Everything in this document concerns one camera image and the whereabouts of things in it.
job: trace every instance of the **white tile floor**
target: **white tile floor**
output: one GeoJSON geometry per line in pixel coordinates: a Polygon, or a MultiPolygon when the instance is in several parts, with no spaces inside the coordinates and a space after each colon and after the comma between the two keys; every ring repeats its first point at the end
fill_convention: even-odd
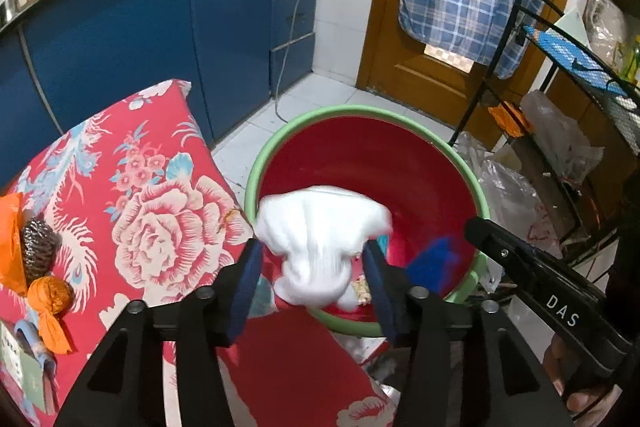
{"type": "MultiPolygon", "coordinates": [[[[341,103],[372,105],[395,111],[425,126],[445,140],[448,140],[452,133],[449,127],[386,98],[313,73],[282,95],[278,103],[278,112],[286,120],[291,120],[319,107],[341,103]]],[[[255,157],[267,140],[283,125],[275,114],[272,100],[229,133],[213,149],[213,160],[240,204],[244,202],[244,188],[255,157]]]]}

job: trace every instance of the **orange ball of yarn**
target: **orange ball of yarn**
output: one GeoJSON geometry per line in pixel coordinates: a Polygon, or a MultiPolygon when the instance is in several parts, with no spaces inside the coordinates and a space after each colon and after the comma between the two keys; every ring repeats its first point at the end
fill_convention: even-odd
{"type": "Polygon", "coordinates": [[[56,314],[66,310],[73,302],[73,290],[66,281],[48,275],[34,280],[27,292],[29,306],[40,315],[38,332],[50,351],[66,355],[71,345],[60,326],[56,314]]]}

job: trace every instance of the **cabinet door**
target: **cabinet door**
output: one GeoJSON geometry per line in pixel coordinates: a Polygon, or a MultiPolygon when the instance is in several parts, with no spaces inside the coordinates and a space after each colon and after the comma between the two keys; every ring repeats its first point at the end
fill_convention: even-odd
{"type": "MultiPolygon", "coordinates": [[[[271,49],[289,42],[295,7],[296,0],[271,1],[271,49]]],[[[316,0],[300,0],[291,40],[311,33],[314,30],[315,16],[316,0]]]]}
{"type": "Polygon", "coordinates": [[[0,39],[0,64],[0,187],[4,187],[60,133],[38,96],[13,32],[0,39]]]}
{"type": "Polygon", "coordinates": [[[312,33],[290,44],[289,53],[287,54],[287,63],[284,65],[282,79],[278,86],[280,71],[282,70],[282,61],[287,51],[285,48],[271,52],[271,94],[276,96],[276,87],[278,93],[281,94],[292,84],[311,72],[314,61],[314,46],[316,44],[316,34],[312,33]]]}
{"type": "Polygon", "coordinates": [[[63,129],[169,78],[191,82],[187,101],[211,131],[193,49],[189,0],[43,0],[25,35],[63,129]]]}
{"type": "Polygon", "coordinates": [[[191,0],[214,137],[269,100],[270,0],[191,0]]]}

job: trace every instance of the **red floral fabric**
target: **red floral fabric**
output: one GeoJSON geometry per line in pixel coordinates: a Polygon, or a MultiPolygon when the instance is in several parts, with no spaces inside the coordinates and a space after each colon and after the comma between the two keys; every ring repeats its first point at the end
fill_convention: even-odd
{"type": "MultiPolygon", "coordinates": [[[[252,235],[189,113],[189,88],[168,80],[115,103],[34,158],[15,184],[25,211],[60,234],[52,272],[75,293],[62,317],[74,351],[57,357],[59,404],[128,301],[180,300],[211,283],[252,235]]],[[[244,333],[218,351],[236,425],[390,425],[386,396],[320,323],[277,301],[270,273],[267,261],[244,333]]],[[[0,318],[36,320],[2,287],[0,318]]],[[[177,427],[171,344],[162,363],[167,422],[177,427]]],[[[53,425],[2,367],[0,380],[32,425],[53,425]]]]}

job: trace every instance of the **stainless steel pot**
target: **stainless steel pot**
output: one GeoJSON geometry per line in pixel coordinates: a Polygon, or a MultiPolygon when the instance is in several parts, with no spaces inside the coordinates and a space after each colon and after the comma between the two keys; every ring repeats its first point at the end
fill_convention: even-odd
{"type": "Polygon", "coordinates": [[[2,4],[0,4],[0,27],[10,22],[16,15],[18,15],[19,11],[20,5],[18,4],[18,0],[2,1],[2,4]]]}

